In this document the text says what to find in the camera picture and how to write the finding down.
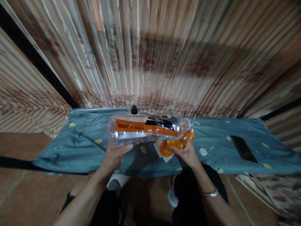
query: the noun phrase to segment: black bottle cap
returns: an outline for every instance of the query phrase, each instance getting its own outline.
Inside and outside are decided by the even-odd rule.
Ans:
[[[138,114],[138,108],[137,108],[136,105],[133,105],[133,106],[132,106],[131,113],[132,113],[132,115]]]

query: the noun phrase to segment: smartphone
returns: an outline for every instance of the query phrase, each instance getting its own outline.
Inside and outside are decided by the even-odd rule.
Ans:
[[[258,164],[256,158],[243,138],[237,136],[231,136],[231,138],[243,160]]]

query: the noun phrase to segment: bed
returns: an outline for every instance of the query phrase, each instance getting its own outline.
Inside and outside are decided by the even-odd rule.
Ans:
[[[106,152],[109,118],[128,112],[129,109],[72,109],[68,123],[32,161],[33,165],[55,172],[94,172]],[[284,146],[261,119],[197,117],[193,129],[194,147],[200,162],[219,173],[290,174],[301,171],[300,155]],[[246,141],[258,164],[240,157],[231,135]],[[185,164],[175,155],[166,163],[153,142],[145,142],[134,145],[133,150],[124,155],[115,173],[142,178],[163,177],[178,174],[183,167]]]

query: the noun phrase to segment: black logo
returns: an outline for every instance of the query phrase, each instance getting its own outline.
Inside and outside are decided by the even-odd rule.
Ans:
[[[151,126],[158,126],[158,127],[163,127],[167,129],[171,129],[174,131],[174,128],[172,126],[172,123],[168,120],[167,116],[149,116],[148,120],[146,121],[146,125],[151,125]]]

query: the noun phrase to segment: hand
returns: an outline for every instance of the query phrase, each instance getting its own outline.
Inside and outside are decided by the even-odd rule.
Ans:
[[[133,147],[134,146],[132,144],[128,144],[122,147],[114,148],[109,142],[106,154],[100,166],[102,170],[108,173],[114,171],[120,165],[123,155],[132,150]]]
[[[169,149],[172,150],[175,154],[181,157],[183,161],[190,166],[191,168],[197,167],[200,165],[200,161],[195,153],[194,146],[189,139],[184,150],[180,150],[176,147],[169,146]]]

